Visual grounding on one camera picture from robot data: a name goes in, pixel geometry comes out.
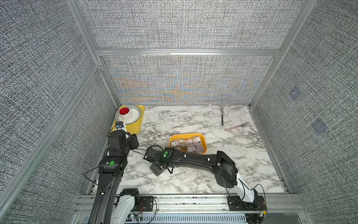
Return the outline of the yellow plastic storage box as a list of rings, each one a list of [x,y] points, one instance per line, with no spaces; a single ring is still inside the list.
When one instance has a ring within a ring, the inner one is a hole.
[[[207,143],[203,134],[201,133],[184,133],[173,135],[169,139],[169,146],[174,149],[178,149],[183,152],[189,152],[196,154],[195,146],[202,145],[205,148],[205,154],[207,152]]]

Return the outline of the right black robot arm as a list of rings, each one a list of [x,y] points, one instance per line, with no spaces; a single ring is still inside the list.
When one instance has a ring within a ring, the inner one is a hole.
[[[258,204],[256,189],[251,188],[242,179],[235,162],[223,151],[217,151],[216,154],[197,155],[170,147],[162,151],[149,147],[143,159],[152,164],[150,170],[156,176],[166,170],[172,172],[174,168],[179,167],[209,172],[214,175],[218,185],[225,189],[233,189],[242,202],[252,206]]]

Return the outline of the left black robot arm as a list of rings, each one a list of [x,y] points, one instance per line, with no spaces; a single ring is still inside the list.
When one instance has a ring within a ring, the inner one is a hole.
[[[128,164],[128,154],[139,147],[136,134],[123,130],[113,131],[108,136],[108,155],[98,165],[99,192],[92,206],[89,224],[109,224],[117,189]]]

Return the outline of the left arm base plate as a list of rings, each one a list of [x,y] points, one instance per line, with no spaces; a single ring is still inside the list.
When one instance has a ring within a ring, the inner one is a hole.
[[[149,211],[153,211],[154,210],[154,197],[143,197],[140,196],[139,198],[139,202],[135,203],[134,208],[132,209],[134,212],[140,212],[140,211],[144,211],[144,212],[149,212]]]

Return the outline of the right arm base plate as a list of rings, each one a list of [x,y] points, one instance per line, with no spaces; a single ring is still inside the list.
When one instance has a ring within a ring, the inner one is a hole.
[[[230,211],[263,211],[267,209],[262,196],[256,197],[252,203],[244,202],[238,196],[228,196],[227,203]]]

